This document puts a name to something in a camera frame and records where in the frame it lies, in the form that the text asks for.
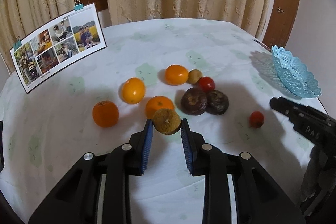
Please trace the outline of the grey gloved right hand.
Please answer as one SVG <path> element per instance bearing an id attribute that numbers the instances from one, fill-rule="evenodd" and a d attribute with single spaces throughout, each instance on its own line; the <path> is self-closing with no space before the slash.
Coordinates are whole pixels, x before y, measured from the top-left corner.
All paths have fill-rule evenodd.
<path id="1" fill-rule="evenodd" d="M 310 153 L 310 161 L 307 166 L 301 185 L 301 201 L 312 198 L 318 188 L 333 190 L 335 187 L 335 158 L 328 157 L 316 145 Z"/>

